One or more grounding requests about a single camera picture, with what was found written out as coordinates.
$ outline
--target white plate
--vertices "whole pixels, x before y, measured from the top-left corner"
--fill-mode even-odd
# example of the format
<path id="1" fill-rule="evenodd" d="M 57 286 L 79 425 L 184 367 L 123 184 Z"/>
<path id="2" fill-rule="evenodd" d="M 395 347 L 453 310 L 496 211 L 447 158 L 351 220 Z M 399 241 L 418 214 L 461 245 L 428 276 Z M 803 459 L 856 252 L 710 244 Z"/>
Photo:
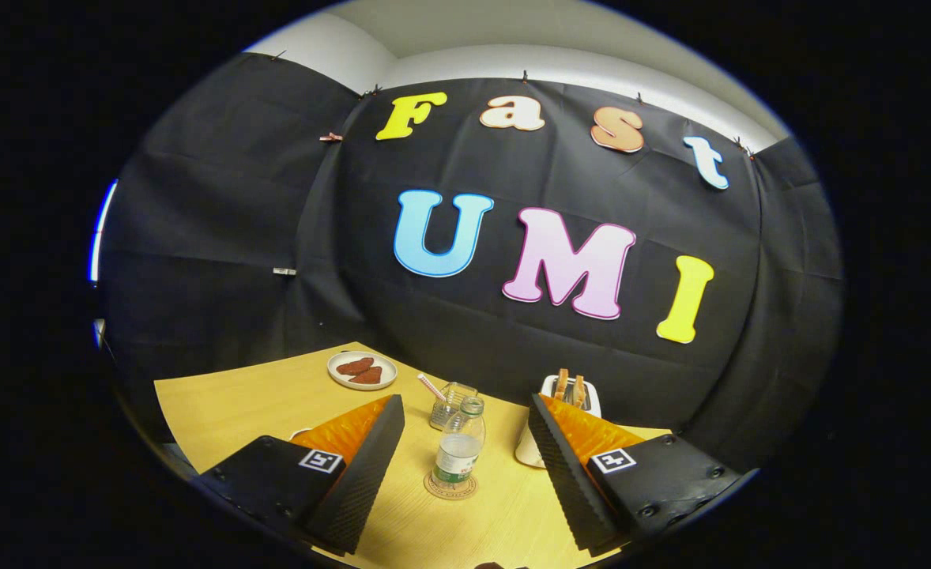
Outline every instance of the white plate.
<path id="1" fill-rule="evenodd" d="M 353 379 L 355 375 L 343 375 L 339 371 L 336 371 L 336 367 L 340 367 L 342 364 L 349 364 L 350 361 L 357 361 L 364 359 L 364 357 L 374 357 L 375 362 L 371 365 L 378 365 L 382 368 L 382 381 L 377 382 L 375 385 L 364 385 L 364 384 L 354 384 L 350 382 L 350 379 Z M 339 385 L 348 386 L 350 389 L 355 389 L 358 391 L 375 391 L 378 389 L 385 389 L 387 386 L 392 384 L 393 381 L 396 381 L 396 364 L 392 363 L 392 360 L 387 359 L 385 356 L 378 356 L 376 353 L 370 352 L 340 352 L 332 356 L 329 359 L 329 375 L 332 375 L 332 379 L 335 379 Z"/>

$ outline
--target coaster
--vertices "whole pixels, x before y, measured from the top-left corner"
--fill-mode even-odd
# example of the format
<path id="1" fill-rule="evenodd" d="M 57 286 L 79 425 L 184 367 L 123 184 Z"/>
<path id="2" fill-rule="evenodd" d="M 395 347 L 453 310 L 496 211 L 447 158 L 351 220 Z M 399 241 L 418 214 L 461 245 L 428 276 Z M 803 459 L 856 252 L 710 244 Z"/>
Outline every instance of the coaster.
<path id="1" fill-rule="evenodd" d="M 427 471 L 427 474 L 423 475 L 424 488 L 431 494 L 438 498 L 444 498 L 445 500 L 465 500 L 472 496 L 472 494 L 476 494 L 476 486 L 478 485 L 479 483 L 476 482 L 476 475 L 472 475 L 466 482 L 454 484 L 454 488 L 441 488 L 430 479 L 430 471 Z"/>

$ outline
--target ceiling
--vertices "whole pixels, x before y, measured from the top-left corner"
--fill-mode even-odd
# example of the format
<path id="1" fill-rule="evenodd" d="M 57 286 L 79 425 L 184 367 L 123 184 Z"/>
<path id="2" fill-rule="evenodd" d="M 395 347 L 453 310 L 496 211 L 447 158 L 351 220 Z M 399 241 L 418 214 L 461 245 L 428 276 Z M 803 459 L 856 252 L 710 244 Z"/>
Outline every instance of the ceiling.
<path id="1" fill-rule="evenodd" d="M 352 0 L 325 10 L 374 36 L 397 58 L 450 47 L 527 43 L 644 65 L 700 87 L 779 139 L 787 129 L 725 72 L 625 14 L 581 0 Z"/>

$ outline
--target white toaster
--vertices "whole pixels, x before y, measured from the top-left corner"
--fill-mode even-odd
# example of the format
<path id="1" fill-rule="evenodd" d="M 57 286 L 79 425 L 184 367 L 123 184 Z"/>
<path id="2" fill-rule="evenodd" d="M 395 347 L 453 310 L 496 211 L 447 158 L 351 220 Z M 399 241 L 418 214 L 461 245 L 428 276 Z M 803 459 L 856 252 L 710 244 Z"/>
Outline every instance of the white toaster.
<path id="1" fill-rule="evenodd" d="M 539 393 L 544 394 L 546 397 L 553 397 L 553 392 L 556 391 L 556 379 L 557 375 L 546 375 L 546 379 L 542 381 L 542 388 L 539 390 Z M 568 385 L 574 385 L 574 382 L 574 378 L 567 378 Z M 596 393 L 595 385 L 589 382 L 582 382 L 582 384 L 585 385 L 586 391 L 588 392 L 588 397 L 585 397 L 585 402 L 582 404 L 582 411 L 602 418 L 602 409 L 599 407 L 599 393 Z M 533 465 L 533 467 L 537 468 L 546 468 L 546 465 L 542 461 L 542 457 L 539 456 L 539 449 L 537 444 L 535 444 L 535 439 L 532 439 L 532 432 L 528 428 L 528 417 L 526 417 L 526 424 L 522 426 L 522 431 L 518 437 L 518 447 L 515 449 L 515 457 L 518 458 L 519 462 L 523 462 L 523 464 Z"/>

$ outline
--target plastic bottle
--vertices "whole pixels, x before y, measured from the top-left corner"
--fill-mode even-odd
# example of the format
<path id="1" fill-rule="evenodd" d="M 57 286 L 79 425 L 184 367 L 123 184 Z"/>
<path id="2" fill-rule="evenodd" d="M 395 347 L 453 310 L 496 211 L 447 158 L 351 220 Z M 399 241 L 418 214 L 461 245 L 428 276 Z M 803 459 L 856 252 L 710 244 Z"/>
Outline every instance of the plastic bottle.
<path id="1" fill-rule="evenodd" d="M 431 480 L 444 487 L 466 482 L 473 474 L 473 466 L 486 439 L 483 400 L 479 397 L 462 399 L 459 410 L 441 431 L 437 461 L 430 472 Z"/>

